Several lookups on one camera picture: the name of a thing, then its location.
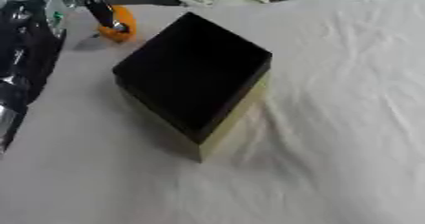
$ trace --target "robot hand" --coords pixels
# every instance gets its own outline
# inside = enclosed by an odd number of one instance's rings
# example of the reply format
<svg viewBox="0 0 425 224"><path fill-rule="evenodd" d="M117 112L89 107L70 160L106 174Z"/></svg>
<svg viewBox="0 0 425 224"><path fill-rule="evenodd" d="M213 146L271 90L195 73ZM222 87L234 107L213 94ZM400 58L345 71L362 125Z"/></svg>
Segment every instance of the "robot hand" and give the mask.
<svg viewBox="0 0 425 224"><path fill-rule="evenodd" d="M78 6L87 7L117 42L135 32L134 23L116 19L104 0L13 0L0 9L0 153L42 92L65 41L66 17Z"/></svg>

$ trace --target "orange ball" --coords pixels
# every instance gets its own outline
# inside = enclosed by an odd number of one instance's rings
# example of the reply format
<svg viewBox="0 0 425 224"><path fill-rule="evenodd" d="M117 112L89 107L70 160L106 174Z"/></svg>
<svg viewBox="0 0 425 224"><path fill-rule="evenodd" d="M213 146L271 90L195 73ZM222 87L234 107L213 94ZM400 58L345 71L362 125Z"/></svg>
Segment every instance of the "orange ball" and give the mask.
<svg viewBox="0 0 425 224"><path fill-rule="evenodd" d="M124 23L129 28L129 32L119 32L112 28L107 28L99 26L98 30L102 36L116 42L122 43L130 38L132 38L137 32L136 19L133 17L133 14L125 7L122 6L112 6L114 10L114 19Z"/></svg>

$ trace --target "gift box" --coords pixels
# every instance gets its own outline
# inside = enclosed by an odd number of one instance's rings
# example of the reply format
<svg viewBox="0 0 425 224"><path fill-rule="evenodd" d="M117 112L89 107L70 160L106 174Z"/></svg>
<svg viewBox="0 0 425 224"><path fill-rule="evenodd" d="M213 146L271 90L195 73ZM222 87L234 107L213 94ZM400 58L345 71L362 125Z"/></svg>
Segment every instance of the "gift box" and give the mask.
<svg viewBox="0 0 425 224"><path fill-rule="evenodd" d="M186 13L114 68L140 114L160 118L203 160L261 98L271 53Z"/></svg>

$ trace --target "wrinkled fabric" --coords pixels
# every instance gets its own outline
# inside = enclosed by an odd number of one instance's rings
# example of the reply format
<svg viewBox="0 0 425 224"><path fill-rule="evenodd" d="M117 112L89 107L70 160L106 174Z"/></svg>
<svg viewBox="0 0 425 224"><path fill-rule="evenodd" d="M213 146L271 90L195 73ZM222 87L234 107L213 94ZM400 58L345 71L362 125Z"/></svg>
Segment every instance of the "wrinkled fabric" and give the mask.
<svg viewBox="0 0 425 224"><path fill-rule="evenodd" d="M185 9L129 8L139 37L124 45L84 40L94 20L70 20L0 161L0 223L423 223L425 0L192 9L274 54L266 97L202 164L111 73Z"/></svg>

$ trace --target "square box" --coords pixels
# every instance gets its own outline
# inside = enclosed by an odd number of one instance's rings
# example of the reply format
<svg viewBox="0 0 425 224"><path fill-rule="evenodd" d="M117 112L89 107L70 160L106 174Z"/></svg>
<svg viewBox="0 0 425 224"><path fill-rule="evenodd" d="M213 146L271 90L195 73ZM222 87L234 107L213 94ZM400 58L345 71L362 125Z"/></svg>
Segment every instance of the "square box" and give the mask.
<svg viewBox="0 0 425 224"><path fill-rule="evenodd" d="M204 159L267 84L271 53L186 13L114 68L133 101Z"/></svg>

